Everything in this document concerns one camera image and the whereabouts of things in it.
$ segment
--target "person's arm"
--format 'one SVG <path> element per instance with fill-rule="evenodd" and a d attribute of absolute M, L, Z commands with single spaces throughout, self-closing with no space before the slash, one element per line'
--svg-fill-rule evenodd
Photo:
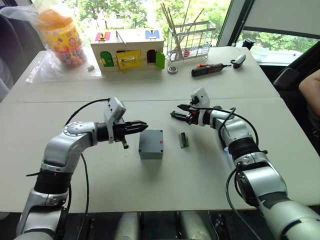
<path fill-rule="evenodd" d="M 299 89 L 312 110 L 320 116 L 320 69 L 307 76 Z"/>

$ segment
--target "wire dish rack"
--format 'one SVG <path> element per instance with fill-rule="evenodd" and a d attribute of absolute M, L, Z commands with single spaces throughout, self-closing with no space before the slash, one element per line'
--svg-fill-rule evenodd
<path fill-rule="evenodd" d="M 168 65 L 175 61 L 208 57 L 216 25 L 211 21 L 199 21 L 176 25 L 168 28 L 167 53 Z"/>

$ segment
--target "wooden toy house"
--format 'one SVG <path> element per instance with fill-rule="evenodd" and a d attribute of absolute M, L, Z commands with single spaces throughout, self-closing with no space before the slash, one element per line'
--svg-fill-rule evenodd
<path fill-rule="evenodd" d="M 101 72 L 165 68 L 164 39 L 160 30 L 99 32 L 91 47 Z"/>

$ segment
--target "small white object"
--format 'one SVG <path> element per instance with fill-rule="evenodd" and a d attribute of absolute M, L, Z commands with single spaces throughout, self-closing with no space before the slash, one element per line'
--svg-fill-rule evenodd
<path fill-rule="evenodd" d="M 86 69 L 88 69 L 88 72 L 90 72 L 90 71 L 92 71 L 93 69 L 95 69 L 95 66 L 90 65 L 90 66 L 88 66 Z"/>

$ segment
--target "white table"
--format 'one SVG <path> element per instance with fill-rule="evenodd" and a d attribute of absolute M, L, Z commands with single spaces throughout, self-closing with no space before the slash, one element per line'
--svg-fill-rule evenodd
<path fill-rule="evenodd" d="M 217 132 L 172 119 L 169 113 L 186 101 L 125 101 L 124 119 L 142 120 L 162 129 L 162 160 L 140 160 L 139 135 L 121 143 L 99 143 L 84 152 L 90 182 L 90 212 L 230 209 L 225 184 L 233 164 L 221 149 Z M 61 132 L 68 117 L 84 102 L 0 104 L 0 212 L 20 212 L 39 170 L 48 141 Z M 216 99 L 211 105 L 237 107 L 256 127 L 260 149 L 283 176 L 288 196 L 307 205 L 319 204 L 319 156 L 280 98 Z M 74 120 L 103 121 L 103 103 L 84 109 Z M 190 147 L 180 148 L 186 132 Z M 80 161 L 72 177 L 71 212 L 83 212 L 86 181 Z M 231 186 L 236 208 L 248 206 Z"/>
<path fill-rule="evenodd" d="M 63 75 L 56 74 L 52 79 L 51 74 L 44 71 L 48 63 L 43 62 L 33 79 L 38 83 L 26 82 L 45 54 L 45 51 L 38 54 L 4 102 L 86 102 L 111 96 L 122 101 L 187 100 L 200 87 L 205 87 L 211 99 L 279 97 L 246 47 L 213 47 L 208 59 L 200 57 L 189 63 L 174 62 L 172 66 L 178 67 L 175 75 L 168 74 L 167 69 L 101 75 L 97 71 L 88 72 L 84 64 Z M 229 64 L 241 54 L 246 54 L 241 68 L 226 67 L 221 72 L 191 77 L 191 70 L 197 64 Z M 95 59 L 89 63 L 97 64 Z"/>

